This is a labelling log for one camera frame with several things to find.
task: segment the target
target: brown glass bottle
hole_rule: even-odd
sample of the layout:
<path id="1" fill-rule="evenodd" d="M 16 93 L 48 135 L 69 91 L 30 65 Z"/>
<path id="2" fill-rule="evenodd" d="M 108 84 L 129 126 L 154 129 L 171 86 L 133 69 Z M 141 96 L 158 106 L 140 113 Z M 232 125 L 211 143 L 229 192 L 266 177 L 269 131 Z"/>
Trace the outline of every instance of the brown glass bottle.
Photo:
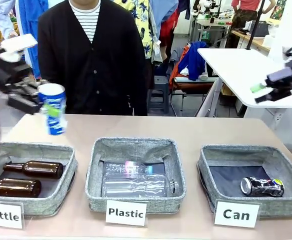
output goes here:
<path id="1" fill-rule="evenodd" d="M 0 179 L 0 196 L 17 198 L 37 198 L 42 190 L 39 180 L 3 178 Z"/>
<path id="2" fill-rule="evenodd" d="M 28 161 L 26 163 L 5 163 L 4 171 L 23 173 L 29 177 L 60 179 L 64 166 L 59 162 Z"/>

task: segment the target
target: white sign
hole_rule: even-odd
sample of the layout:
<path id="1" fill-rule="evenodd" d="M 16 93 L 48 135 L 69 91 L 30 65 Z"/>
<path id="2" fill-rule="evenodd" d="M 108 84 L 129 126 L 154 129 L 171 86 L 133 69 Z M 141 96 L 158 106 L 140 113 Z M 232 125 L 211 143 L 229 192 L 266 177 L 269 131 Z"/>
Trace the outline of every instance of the white sign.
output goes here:
<path id="1" fill-rule="evenodd" d="M 5 228 L 23 229 L 22 206 L 0 203 L 0 226 Z"/>
<path id="2" fill-rule="evenodd" d="M 260 205 L 235 202 L 217 202 L 216 225 L 254 228 Z"/>
<path id="3" fill-rule="evenodd" d="M 147 203 L 108 200 L 106 223 L 145 226 Z"/>

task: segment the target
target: yellow floral shirt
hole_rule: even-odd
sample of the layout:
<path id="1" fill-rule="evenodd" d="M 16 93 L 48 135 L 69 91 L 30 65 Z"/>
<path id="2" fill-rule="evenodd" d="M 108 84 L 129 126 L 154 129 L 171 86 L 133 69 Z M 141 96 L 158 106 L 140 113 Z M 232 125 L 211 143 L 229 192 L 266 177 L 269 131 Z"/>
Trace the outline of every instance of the yellow floral shirt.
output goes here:
<path id="1" fill-rule="evenodd" d="M 150 59 L 153 52 L 153 36 L 149 28 L 149 0 L 114 0 L 114 2 L 130 11 L 144 46 L 145 57 Z"/>

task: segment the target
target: blue can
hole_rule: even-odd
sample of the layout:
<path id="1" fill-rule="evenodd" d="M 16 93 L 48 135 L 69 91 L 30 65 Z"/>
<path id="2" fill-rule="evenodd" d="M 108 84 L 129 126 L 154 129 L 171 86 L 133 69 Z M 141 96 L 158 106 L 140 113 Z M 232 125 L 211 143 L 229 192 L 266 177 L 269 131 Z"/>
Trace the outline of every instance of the blue can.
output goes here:
<path id="1" fill-rule="evenodd" d="M 65 88 L 56 83 L 46 83 L 38 87 L 38 97 L 43 102 L 43 113 L 46 115 L 46 126 L 50 135 L 65 132 L 64 119 L 66 107 Z"/>

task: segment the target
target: plastic bottle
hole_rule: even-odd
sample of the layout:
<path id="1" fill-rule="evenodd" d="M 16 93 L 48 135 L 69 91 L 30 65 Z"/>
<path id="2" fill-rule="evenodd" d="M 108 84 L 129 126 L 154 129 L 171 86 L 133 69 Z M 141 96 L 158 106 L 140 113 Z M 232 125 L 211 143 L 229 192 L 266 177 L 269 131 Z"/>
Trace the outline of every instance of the plastic bottle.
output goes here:
<path id="1" fill-rule="evenodd" d="M 136 161 L 126 161 L 125 163 L 104 162 L 103 174 L 125 175 L 126 178 L 136 178 L 140 174 L 152 174 L 153 167 L 146 166 Z"/>
<path id="2" fill-rule="evenodd" d="M 26 176 L 38 178 L 60 179 L 64 172 L 64 166 L 59 162 L 28 161 L 26 163 L 5 163 L 4 171 L 23 173 Z"/>
<path id="3" fill-rule="evenodd" d="M 102 181 L 102 197 L 107 198 L 164 198 L 178 191 L 178 183 L 169 181 L 164 174 L 140 175 L 125 178 L 123 175 L 105 175 Z"/>
<path id="4" fill-rule="evenodd" d="M 3 178 L 0 179 L 0 196 L 37 198 L 42 190 L 39 180 Z"/>

